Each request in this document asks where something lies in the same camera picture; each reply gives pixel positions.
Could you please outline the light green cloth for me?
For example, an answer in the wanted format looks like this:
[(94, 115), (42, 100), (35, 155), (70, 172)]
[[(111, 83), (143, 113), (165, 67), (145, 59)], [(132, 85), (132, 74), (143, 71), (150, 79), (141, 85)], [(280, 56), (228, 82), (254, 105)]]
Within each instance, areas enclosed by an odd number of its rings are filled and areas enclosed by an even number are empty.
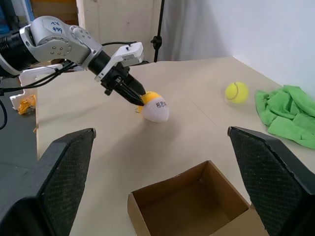
[(257, 91), (254, 98), (268, 133), (315, 150), (315, 101), (300, 87)]

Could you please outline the white foam piece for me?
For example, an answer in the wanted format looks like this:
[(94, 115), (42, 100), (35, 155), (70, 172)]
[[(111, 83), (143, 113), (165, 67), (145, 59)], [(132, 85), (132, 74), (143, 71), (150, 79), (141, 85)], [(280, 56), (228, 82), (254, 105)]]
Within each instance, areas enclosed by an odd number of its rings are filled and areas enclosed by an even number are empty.
[[(62, 69), (62, 67), (63, 65), (61, 63), (58, 63), (24, 70), (19, 76), (20, 85), (26, 86), (28, 84), (36, 82), (39, 76), (52, 74), (53, 72), (55, 72), (56, 69)], [(36, 88), (23, 89), (23, 91), (19, 94), (10, 96), (10, 100), (13, 106), (12, 108), (18, 111), (20, 101), (23, 98), (33, 94), (37, 94)]]

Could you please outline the light wooden panel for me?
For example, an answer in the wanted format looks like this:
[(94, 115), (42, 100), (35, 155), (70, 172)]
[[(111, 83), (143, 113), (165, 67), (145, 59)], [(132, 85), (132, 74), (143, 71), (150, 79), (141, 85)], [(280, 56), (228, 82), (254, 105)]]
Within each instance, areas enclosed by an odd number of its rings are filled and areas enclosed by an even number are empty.
[(139, 41), (144, 59), (154, 60), (162, 0), (76, 0), (79, 26), (99, 43)]

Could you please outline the black tripod stand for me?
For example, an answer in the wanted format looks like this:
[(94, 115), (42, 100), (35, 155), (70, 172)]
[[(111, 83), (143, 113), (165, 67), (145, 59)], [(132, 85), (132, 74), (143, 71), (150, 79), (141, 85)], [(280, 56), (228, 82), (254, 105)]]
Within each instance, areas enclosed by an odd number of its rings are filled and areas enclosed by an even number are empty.
[(157, 34), (151, 40), (151, 44), (153, 45), (153, 48), (155, 50), (154, 62), (158, 61), (158, 52), (159, 52), (159, 49), (162, 46), (161, 28), (162, 28), (164, 5), (165, 5), (165, 0), (161, 0)]

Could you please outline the orange scraps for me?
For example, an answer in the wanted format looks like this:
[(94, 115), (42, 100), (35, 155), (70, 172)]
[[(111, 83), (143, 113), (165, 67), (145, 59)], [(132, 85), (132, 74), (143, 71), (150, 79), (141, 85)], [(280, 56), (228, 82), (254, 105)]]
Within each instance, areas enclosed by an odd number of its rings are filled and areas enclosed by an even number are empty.
[(36, 95), (33, 94), (33, 95), (29, 95), (25, 98), (23, 98), (21, 101), (20, 101), (20, 105), (19, 105), (19, 108), (18, 108), (18, 113), (20, 115), (23, 115), (25, 114), (29, 109), (34, 109), (36, 106)]

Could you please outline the yellow tennis ball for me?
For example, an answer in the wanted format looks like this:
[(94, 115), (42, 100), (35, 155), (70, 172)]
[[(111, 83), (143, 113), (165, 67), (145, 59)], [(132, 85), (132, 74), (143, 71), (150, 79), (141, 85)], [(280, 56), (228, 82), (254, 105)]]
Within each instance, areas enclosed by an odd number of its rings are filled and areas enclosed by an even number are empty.
[(234, 82), (226, 87), (224, 95), (229, 102), (244, 103), (248, 99), (249, 88), (245, 83)]

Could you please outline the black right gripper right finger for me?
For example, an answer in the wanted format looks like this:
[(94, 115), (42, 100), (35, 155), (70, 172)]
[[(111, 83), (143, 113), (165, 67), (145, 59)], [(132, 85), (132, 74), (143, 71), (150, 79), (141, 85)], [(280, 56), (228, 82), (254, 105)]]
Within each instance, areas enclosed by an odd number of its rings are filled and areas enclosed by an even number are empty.
[(277, 138), (236, 126), (227, 134), (269, 236), (315, 236), (315, 174)]

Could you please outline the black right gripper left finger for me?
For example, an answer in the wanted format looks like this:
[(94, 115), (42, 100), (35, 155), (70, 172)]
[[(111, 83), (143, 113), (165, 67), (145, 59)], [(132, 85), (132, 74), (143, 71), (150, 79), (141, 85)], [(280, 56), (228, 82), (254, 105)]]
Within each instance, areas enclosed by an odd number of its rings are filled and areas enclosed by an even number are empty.
[(69, 236), (95, 138), (86, 128), (54, 140), (31, 169), (0, 188), (0, 236)]

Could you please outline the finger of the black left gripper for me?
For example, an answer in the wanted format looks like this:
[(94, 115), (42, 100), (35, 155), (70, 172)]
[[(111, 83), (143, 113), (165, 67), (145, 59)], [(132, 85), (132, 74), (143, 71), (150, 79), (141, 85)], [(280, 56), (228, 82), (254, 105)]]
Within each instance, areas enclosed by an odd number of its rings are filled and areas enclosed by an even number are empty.
[(120, 82), (116, 85), (115, 91), (121, 95), (124, 99), (126, 99), (131, 104), (137, 106), (144, 106), (144, 102), (142, 100), (142, 95), (137, 94), (135, 91), (130, 89), (125, 83)]
[(139, 95), (145, 95), (146, 90), (144, 89), (143, 85), (136, 80), (131, 74), (128, 74), (127, 77), (124, 79), (124, 83), (133, 91), (135, 91)]

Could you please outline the brown cardboard box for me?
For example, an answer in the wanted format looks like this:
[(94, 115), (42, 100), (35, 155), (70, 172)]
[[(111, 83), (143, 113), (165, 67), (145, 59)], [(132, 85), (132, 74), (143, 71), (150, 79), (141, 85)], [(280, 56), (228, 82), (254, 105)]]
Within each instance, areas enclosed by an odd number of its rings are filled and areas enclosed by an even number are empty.
[(131, 192), (127, 211), (137, 236), (269, 236), (211, 161)]

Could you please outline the brown carton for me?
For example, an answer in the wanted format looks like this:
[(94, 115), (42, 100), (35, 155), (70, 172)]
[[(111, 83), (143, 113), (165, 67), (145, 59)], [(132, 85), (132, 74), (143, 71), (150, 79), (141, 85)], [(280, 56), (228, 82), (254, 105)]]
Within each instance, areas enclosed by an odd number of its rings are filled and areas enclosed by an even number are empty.
[(54, 16), (68, 25), (78, 24), (76, 0), (30, 0), (35, 18)]

